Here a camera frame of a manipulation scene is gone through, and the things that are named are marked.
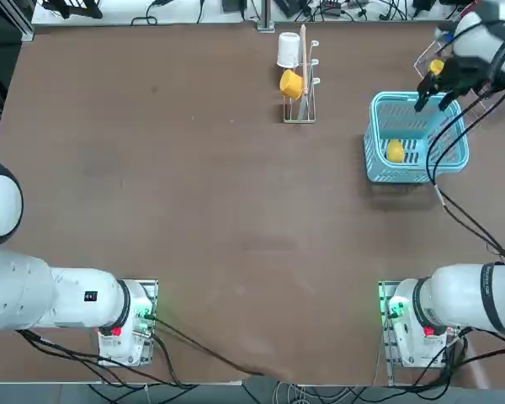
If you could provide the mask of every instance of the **brown table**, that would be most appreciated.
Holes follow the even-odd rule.
[[[416,87],[412,64],[432,35],[431,24],[312,25],[318,121],[284,125],[277,35],[251,25],[38,34],[0,128],[0,161],[25,196],[8,246],[55,266],[157,278],[161,316],[281,380],[368,385],[377,282],[492,260],[430,187],[372,186],[364,174],[369,102]],[[505,105],[470,147],[467,169],[442,185],[505,246]],[[85,332],[50,334],[91,347]],[[244,377],[167,340],[183,380]],[[472,341],[477,352],[499,346]],[[159,357],[148,371],[167,377]],[[473,375],[505,388],[505,356],[457,383],[475,385]],[[93,376],[0,333],[0,381],[21,380]]]

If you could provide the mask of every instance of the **wire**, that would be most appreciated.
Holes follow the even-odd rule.
[[[157,383],[160,383],[162,385],[170,385],[172,387],[177,387],[176,385],[174,385],[172,383],[168,383],[165,380],[161,380],[161,379],[159,379],[159,378],[157,378],[157,377],[155,377],[153,375],[149,375],[148,373],[145,373],[145,372],[142,372],[142,371],[140,371],[138,369],[135,369],[132,366],[129,366],[129,365],[126,365],[126,364],[122,364],[121,362],[118,362],[118,361],[113,360],[111,358],[105,358],[105,357],[103,357],[101,355],[97,355],[95,353],[82,353],[82,352],[74,351],[72,349],[67,349],[67,348],[62,347],[59,344],[47,342],[40,335],[35,334],[34,332],[30,332],[30,333],[33,335],[33,337],[32,337],[33,339],[31,339],[31,341],[25,335],[23,335],[23,334],[21,334],[21,335],[23,335],[24,339],[26,339],[28,342],[38,343],[38,344],[44,345],[44,346],[46,346],[48,348],[53,348],[53,349],[55,349],[57,351],[63,352],[66,355],[69,355],[69,356],[72,356],[72,357],[80,357],[80,358],[72,359],[72,360],[76,360],[76,361],[79,361],[79,362],[87,362],[86,359],[84,359],[84,358],[91,358],[91,359],[97,359],[99,361],[109,362],[111,364],[115,364],[115,365],[119,366],[122,369],[127,369],[130,372],[135,373],[136,375],[144,376],[144,377],[146,377],[146,378],[148,378],[150,380],[154,380]],[[49,353],[49,352],[45,352],[45,353],[46,354],[51,354],[51,356],[59,356],[58,353]]]
[[[196,24],[200,24],[200,20],[202,19],[202,12],[204,11],[204,1],[205,0],[200,0],[200,11],[199,11],[199,17],[196,19]]]
[[[100,396],[106,402],[108,402],[110,404],[118,403],[120,400],[123,400],[124,398],[130,396],[131,394],[136,393],[137,391],[144,390],[144,387],[139,387],[136,390],[127,391],[125,394],[122,394],[121,396],[116,397],[115,399],[112,399],[112,398],[108,398],[107,396],[105,396],[101,391],[98,391],[93,385],[87,385],[87,386],[88,386],[88,389],[93,391],[95,394],[97,394],[98,396]]]
[[[171,330],[172,332],[175,332],[176,334],[178,334],[180,337],[182,337],[186,341],[192,343],[197,348],[200,348],[202,351],[204,351],[208,355],[211,355],[214,358],[219,359],[221,362],[223,362],[223,363],[231,366],[232,368],[234,368],[236,370],[239,370],[240,372],[247,373],[247,374],[252,375],[252,376],[263,376],[263,373],[260,373],[260,372],[254,371],[254,370],[250,370],[250,369],[246,369],[246,368],[242,367],[239,364],[235,364],[231,360],[225,358],[222,355],[219,355],[217,352],[213,351],[212,349],[207,348],[205,345],[202,345],[201,343],[195,341],[191,337],[185,335],[183,332],[179,331],[176,327],[168,324],[167,322],[164,322],[163,320],[160,320],[160,319],[156,318],[155,316],[147,315],[144,318],[149,319],[149,320],[154,320],[155,322],[158,322],[162,326],[164,326],[164,327],[168,328],[169,330]]]
[[[34,348],[36,348],[38,351],[42,352],[43,354],[48,354],[50,356],[55,356],[57,358],[63,358],[63,359],[68,359],[68,360],[74,360],[74,361],[77,361],[79,362],[80,364],[84,365],[86,368],[88,368],[90,371],[92,371],[96,376],[98,376],[104,383],[106,383],[107,385],[111,385],[113,387],[126,387],[126,388],[129,388],[129,389],[132,389],[132,390],[136,390],[137,388],[136,387],[132,387],[132,386],[129,386],[127,385],[115,372],[113,372],[112,370],[106,368],[105,366],[102,366],[101,364],[98,364],[97,362],[93,362],[91,360],[87,360],[87,359],[81,359],[81,358],[78,358],[76,357],[75,355],[71,355],[71,354],[68,354],[67,356],[66,355],[62,355],[62,354],[58,354],[56,352],[52,352],[52,351],[49,351],[48,349],[44,349],[42,347],[39,347],[36,345],[35,341],[31,340],[29,337],[29,335],[33,334],[31,331],[27,331],[27,330],[20,330],[18,331],[18,333],[23,336],[23,338]],[[105,376],[103,376],[101,373],[99,373],[97,370],[93,369],[91,366],[89,366],[88,364],[91,364],[92,366],[95,366],[95,367],[98,367],[100,369],[103,369],[103,370],[106,370],[107,372],[109,372],[118,382],[119,384],[118,385],[115,385],[113,384],[111,381],[109,381]]]
[[[243,389],[243,390],[244,390],[244,391],[248,394],[248,396],[249,396],[249,397],[251,397],[251,398],[252,398],[252,400],[253,400],[254,402],[256,402],[256,404],[262,404],[262,403],[258,400],[258,398],[256,398],[256,397],[255,397],[255,396],[254,396],[254,395],[253,395],[253,394],[249,391],[249,389],[245,386],[245,384],[244,384],[244,383],[242,383],[242,389]]]
[[[394,8],[395,11],[398,12],[399,15],[401,16],[401,19],[405,20],[404,14],[402,14],[402,11],[398,8],[397,5],[395,5],[395,0],[392,0],[391,2],[387,2],[386,0],[378,0],[378,1],[380,3],[387,4],[390,7],[390,11],[387,12],[387,15],[391,15],[391,8]]]
[[[434,181],[436,180],[436,170],[438,170],[438,165],[443,160],[443,158],[445,157],[445,155],[454,146],[456,146],[456,144],[459,142],[460,139],[462,139],[464,136],[466,136],[466,134],[468,132],[470,132],[470,130],[472,130],[477,124],[479,124],[479,122],[481,122],[489,114],[491,114],[494,111],[494,109],[496,109],[504,100],[505,100],[505,92],[503,93],[502,97],[500,99],[498,99],[498,101],[496,101],[496,103],[494,103],[494,105],[492,105],[487,111],[485,111],[485,113],[483,115],[481,115],[476,120],[474,120],[471,123],[471,125],[469,125],[467,128],[465,128],[465,130],[463,130],[462,133],[460,133],[459,136],[454,141],[452,141],[451,144],[447,148],[445,148],[444,152],[439,156],[438,160],[434,164],[434,170],[432,171],[432,178],[434,179]]]
[[[416,393],[416,394],[423,393],[425,391],[428,391],[428,390],[431,390],[431,389],[435,389],[435,388],[440,387],[442,385],[444,387],[447,386],[447,389],[448,389],[449,388],[449,384],[450,384],[450,379],[451,379],[454,371],[457,369],[457,368],[455,368],[455,365],[459,365],[460,366],[460,364],[462,363],[463,355],[465,354],[465,351],[466,351],[466,348],[467,348],[467,341],[465,340],[465,336],[469,332],[471,332],[471,331],[473,331],[473,330],[471,328],[469,328],[469,327],[460,330],[458,336],[453,341],[451,341],[450,343],[448,343],[447,345],[445,345],[442,349],[440,349],[439,352],[430,360],[430,362],[428,363],[428,365],[424,368],[423,372],[412,383],[412,385],[410,385],[408,387],[399,387],[400,389],[403,389],[403,391],[397,392],[397,393],[392,394],[392,395],[387,396],[387,397],[383,397],[383,398],[381,398],[379,400],[367,400],[367,399],[364,399],[363,397],[361,397],[361,395],[367,389],[366,387],[360,393],[356,393],[352,389],[349,389],[352,392],[352,394],[355,396],[355,399],[353,400],[353,402],[355,402],[355,401],[357,401],[359,399],[359,400],[364,401],[364,402],[378,403],[378,402],[383,402],[383,401],[390,400],[391,398],[394,398],[394,397],[403,396],[403,395],[405,395],[407,393]],[[461,339],[464,340],[464,348],[462,349],[462,352],[459,355],[459,358],[456,360],[456,364],[455,364],[455,362],[454,362],[455,361],[455,359],[454,359],[455,345]],[[432,382],[430,382],[430,383],[428,383],[426,385],[417,385],[419,383],[419,381],[421,381],[421,379],[428,372],[428,370],[430,369],[430,366],[432,366],[432,364],[441,355],[443,355],[444,353],[447,353],[448,360],[447,360],[447,364],[446,364],[445,368],[442,370],[442,373],[440,374],[440,376],[437,379],[433,380]],[[444,391],[442,391],[438,397],[426,397],[426,396],[420,396],[420,395],[419,396],[422,399],[424,399],[424,400],[437,400],[443,394],[445,394],[445,392],[447,391],[447,389],[444,388]]]
[[[161,348],[162,353],[165,356],[165,360],[167,361],[168,373],[170,374],[170,377],[172,378],[172,380],[176,384],[176,386],[179,387],[180,389],[184,389],[184,390],[187,390],[187,389],[193,387],[194,385],[184,385],[184,384],[182,384],[181,381],[179,381],[178,377],[176,376],[176,372],[174,371],[174,367],[172,365],[172,360],[170,359],[170,354],[168,353],[167,346],[162,341],[162,339],[160,339],[155,334],[153,334],[151,337],[157,343],[157,345],[159,345],[159,347]]]
[[[480,101],[482,101],[485,97],[487,97],[489,93],[483,93],[480,94],[479,96],[476,97],[476,99],[470,103],[465,109],[463,109],[459,114],[457,114],[433,139],[432,143],[428,147],[428,152],[427,152],[427,158],[425,162],[425,167],[428,175],[428,179],[432,183],[432,185],[436,188],[436,191],[438,192],[439,196],[441,196],[440,200],[442,202],[442,206],[445,209],[445,211],[453,218],[455,221],[457,221],[459,224],[461,224],[466,230],[470,231],[472,234],[478,236],[482,241],[484,241],[487,244],[490,244],[492,247],[494,247],[499,254],[505,257],[505,249],[502,247],[502,245],[496,240],[496,238],[483,226],[481,225],[477,220],[475,220],[469,213],[467,213],[464,209],[462,209],[461,206],[456,204],[443,190],[439,188],[439,186],[436,184],[435,177],[430,173],[430,155],[432,154],[432,150],[434,149],[436,143],[441,139],[441,137],[447,132],[447,130],[450,129],[452,125],[454,125],[460,118],[462,118],[465,114],[467,114],[469,111],[473,109]],[[486,236],[480,235],[477,231],[471,229],[468,225],[462,222],[461,219],[456,218],[455,214],[449,209],[449,207],[445,204],[444,199],[449,201],[460,213],[462,213],[467,219],[469,219],[474,226],[478,227],[479,230],[481,230]]]
[[[187,389],[187,390],[185,390],[185,391],[181,391],[181,392],[179,392],[176,396],[172,396],[172,397],[168,398],[167,400],[163,400],[163,401],[161,401],[161,402],[158,402],[157,404],[167,404],[168,402],[170,402],[170,401],[174,401],[174,400],[176,400],[177,398],[179,398],[179,397],[183,396],[184,394],[189,393],[190,391],[192,391],[192,390],[196,389],[197,387],[198,387],[198,386],[197,386],[197,385],[195,385],[195,386],[191,387],[190,389]]]
[[[131,20],[131,27],[135,26],[135,22],[136,21],[146,21],[146,24],[148,25],[158,25],[159,24],[159,21],[157,20],[157,18],[155,18],[154,16],[152,15],[148,15],[150,13],[150,9],[152,7],[154,7],[157,2],[159,0],[154,0],[153,2],[150,3],[150,5],[148,6],[148,8],[146,9],[146,15],[144,17],[134,17],[132,20]]]
[[[492,331],[488,331],[488,330],[479,330],[479,329],[477,329],[477,331],[485,332],[485,333],[492,335],[493,337],[495,337],[497,339],[501,339],[502,341],[505,342],[505,337],[501,334],[498,334],[497,332],[492,332]]]
[[[453,11],[451,11],[451,13],[447,17],[445,17],[445,19],[451,19],[451,17],[453,15],[455,15],[457,10],[458,10],[458,6],[454,6]]]
[[[261,20],[262,18],[260,17],[260,14],[258,13],[258,9],[256,8],[256,4],[254,3],[254,0],[251,0],[252,8],[254,8],[254,13],[256,14],[256,17],[258,20]]]
[[[458,366],[458,368],[462,367],[465,364],[470,364],[471,362],[475,362],[476,360],[488,359],[488,358],[491,358],[493,356],[504,355],[504,354],[505,354],[505,348],[504,349],[498,349],[497,351],[491,351],[491,352],[483,353],[482,355],[477,355],[477,356],[474,356],[473,358],[469,358],[469,359],[464,360],[463,362],[460,363],[460,365]]]
[[[361,8],[361,11],[359,12],[359,17],[361,17],[361,15],[362,15],[362,16],[364,16],[364,20],[368,21],[369,19],[367,18],[367,10],[365,10],[363,8],[363,6],[361,5],[361,2],[359,0],[355,0],[355,2],[359,6],[359,8]]]

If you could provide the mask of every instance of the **plastic basket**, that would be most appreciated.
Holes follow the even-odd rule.
[[[423,111],[413,108],[417,101],[414,92],[378,93],[370,103],[370,122],[364,135],[364,156],[367,176],[376,183],[425,183],[428,145],[435,136],[460,113],[460,106],[452,102],[445,111],[438,108],[444,95],[430,97]],[[449,144],[464,130],[464,121],[457,120],[436,143],[430,154],[430,167]],[[391,139],[404,146],[404,161],[387,160],[385,149]],[[437,174],[457,173],[467,164],[470,149],[465,136],[445,155]]]

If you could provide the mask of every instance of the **white cup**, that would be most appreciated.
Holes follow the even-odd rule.
[[[283,32],[279,35],[277,65],[293,69],[300,64],[300,36],[295,32]]]

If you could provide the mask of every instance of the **floor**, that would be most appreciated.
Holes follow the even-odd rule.
[[[257,400],[264,404],[272,402],[273,389],[276,382],[270,378],[255,377],[247,380],[247,388],[255,395]],[[99,391],[103,392],[109,398],[115,398],[124,391],[117,390],[108,386],[97,386]],[[340,389],[325,387],[318,388],[318,391],[325,395],[336,394]],[[149,389],[149,400],[144,391],[138,391],[135,394],[121,400],[123,404],[141,404],[141,403],[162,403],[168,398],[176,395],[179,391],[166,386],[153,386]],[[392,394],[392,390],[386,388],[368,389],[364,397],[367,400],[378,400],[382,397]],[[99,398],[90,391],[85,385],[0,385],[0,402],[2,404],[22,402],[25,397],[29,396],[31,402],[39,404],[99,404],[105,403],[105,400]],[[339,404],[350,404],[354,400],[352,395],[346,396],[343,400],[337,401]],[[310,404],[320,403],[315,398],[309,398]],[[416,396],[403,396],[392,399],[392,403],[409,404],[425,402]],[[470,404],[470,403],[487,403],[494,402],[495,404],[505,404],[505,391],[470,391],[458,388],[449,389],[448,393],[438,401],[443,404]],[[247,393],[240,386],[230,385],[203,385],[198,389],[191,391],[178,399],[174,400],[175,404],[233,404],[244,403],[254,404]],[[286,397],[286,389],[281,388],[279,391],[279,403],[288,404]]]

